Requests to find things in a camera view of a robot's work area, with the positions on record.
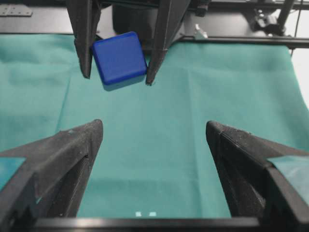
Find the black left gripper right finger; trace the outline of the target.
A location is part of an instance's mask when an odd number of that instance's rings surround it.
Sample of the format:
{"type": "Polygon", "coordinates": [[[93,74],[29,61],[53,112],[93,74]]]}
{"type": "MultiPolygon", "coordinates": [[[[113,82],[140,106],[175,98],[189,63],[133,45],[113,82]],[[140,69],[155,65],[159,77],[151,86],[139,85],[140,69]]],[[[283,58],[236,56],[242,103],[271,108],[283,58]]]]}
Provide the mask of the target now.
{"type": "Polygon", "coordinates": [[[275,160],[307,161],[306,151],[208,121],[206,141],[225,194],[228,231],[306,232],[309,205],[275,160]]]}

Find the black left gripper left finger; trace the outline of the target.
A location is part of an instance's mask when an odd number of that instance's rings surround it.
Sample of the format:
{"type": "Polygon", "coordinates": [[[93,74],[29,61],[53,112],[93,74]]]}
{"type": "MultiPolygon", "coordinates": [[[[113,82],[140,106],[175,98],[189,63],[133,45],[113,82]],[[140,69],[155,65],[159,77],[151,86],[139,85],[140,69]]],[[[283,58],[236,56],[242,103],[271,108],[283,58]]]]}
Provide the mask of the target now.
{"type": "Polygon", "coordinates": [[[58,132],[32,143],[2,151],[21,160],[0,189],[0,229],[25,227],[38,218],[75,217],[103,139],[100,119],[58,132]]]}

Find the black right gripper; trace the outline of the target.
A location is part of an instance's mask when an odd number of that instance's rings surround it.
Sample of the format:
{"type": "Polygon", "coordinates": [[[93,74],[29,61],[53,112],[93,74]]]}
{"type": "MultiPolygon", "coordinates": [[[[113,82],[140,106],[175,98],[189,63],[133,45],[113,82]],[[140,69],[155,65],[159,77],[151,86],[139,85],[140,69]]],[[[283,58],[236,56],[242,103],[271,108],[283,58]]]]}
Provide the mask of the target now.
{"type": "Polygon", "coordinates": [[[204,17],[209,0],[66,0],[80,69],[91,75],[92,50],[98,37],[137,33],[142,48],[151,48],[146,84],[151,85],[172,42],[189,35],[185,22],[192,13],[204,17]]]}

